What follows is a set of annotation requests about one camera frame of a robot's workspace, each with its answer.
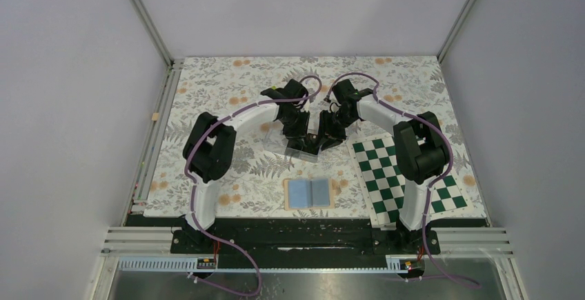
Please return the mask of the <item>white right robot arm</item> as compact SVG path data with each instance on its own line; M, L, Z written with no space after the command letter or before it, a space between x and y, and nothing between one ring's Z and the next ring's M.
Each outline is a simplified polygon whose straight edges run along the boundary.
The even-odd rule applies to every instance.
M405 177L405 198L396 230L391 236L403 252L412 253L426 237L426 220L434 185L453 166L453 150L432 112L411 114L387 104L375 88L358 90L346 75L328 91L336 99L336 111L319 115L318 146L334 148L346 139L346 128L369 121L389 133L394 142L397 167Z

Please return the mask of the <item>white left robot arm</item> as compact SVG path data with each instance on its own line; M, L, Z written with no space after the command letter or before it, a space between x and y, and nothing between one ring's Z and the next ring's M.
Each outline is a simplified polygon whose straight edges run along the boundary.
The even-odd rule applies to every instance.
M187 242L197 252L212 248L215 222L216 181L229 170L237 135L246 134L263 123L278 121L287 140L286 152L300 154L310 148L305 105L315 97L302 81L291 79L282 88L268 88L262 98L225 116L200 114L184 146L185 175L194 183L190 192L186 222L192 227Z

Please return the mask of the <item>clear plastic card box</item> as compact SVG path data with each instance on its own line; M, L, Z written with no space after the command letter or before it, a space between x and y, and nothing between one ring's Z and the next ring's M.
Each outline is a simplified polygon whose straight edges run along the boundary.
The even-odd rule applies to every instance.
M317 138L317 128L314 124L309 123L308 131L303 139L288 139L283 129L284 126L279 121L269 123L269 130L262 140L264 150L287 158L310 163L318 162L319 148L313 145Z

